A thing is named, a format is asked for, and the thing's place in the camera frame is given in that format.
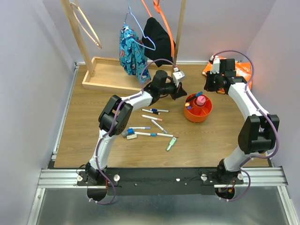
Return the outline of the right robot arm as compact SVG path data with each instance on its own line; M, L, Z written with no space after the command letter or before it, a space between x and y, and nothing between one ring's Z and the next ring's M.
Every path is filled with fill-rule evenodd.
M236 75L235 60L211 56L211 70L206 73L204 89L208 92L223 90L230 96L245 120L238 135L237 148L217 166L216 179L225 184L238 177L242 167L253 158L273 157L279 149L279 117L269 114L255 99L249 81Z

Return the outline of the black highlighter blue cap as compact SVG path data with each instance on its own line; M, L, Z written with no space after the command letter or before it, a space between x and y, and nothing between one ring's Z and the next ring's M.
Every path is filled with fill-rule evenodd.
M192 101L192 100L194 100L195 98L198 98L198 97L199 97L200 95L202 95L202 94L203 94L202 91L196 93L196 94L193 95L192 97L188 98L188 99L186 100L186 103L187 103L187 102L190 102L190 101Z

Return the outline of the orange round divided organizer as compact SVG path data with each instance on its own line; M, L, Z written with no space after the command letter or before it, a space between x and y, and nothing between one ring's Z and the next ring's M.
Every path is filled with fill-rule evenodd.
M187 99L192 97L193 95L195 95L195 94L189 95L187 97ZM212 102L206 95L203 95L203 96L206 97L206 102L205 102L204 106L198 106L196 104L196 98L189 102L189 106L191 106L192 109L188 110L187 107L185 107L185 104L184 104L183 113L189 121L195 122L195 123L203 122L207 119L207 117L211 113L211 111L212 111Z

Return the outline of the glue tube pink cap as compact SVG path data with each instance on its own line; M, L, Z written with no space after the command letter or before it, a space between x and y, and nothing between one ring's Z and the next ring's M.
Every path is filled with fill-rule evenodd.
M198 96L196 99L196 104L198 106L204 106L205 102L206 102L206 97L203 95Z

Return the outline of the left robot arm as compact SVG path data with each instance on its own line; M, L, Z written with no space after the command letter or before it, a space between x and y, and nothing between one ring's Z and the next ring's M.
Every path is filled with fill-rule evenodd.
M168 76L163 70L158 70L152 81L138 93L127 97L111 96L98 118L98 142L92 158L85 166L88 180L93 185L103 182L112 145L115 138L125 130L131 113L153 105L162 95L170 95L173 100L186 96L187 93L182 87L184 79L184 72L178 68L175 68L172 76Z

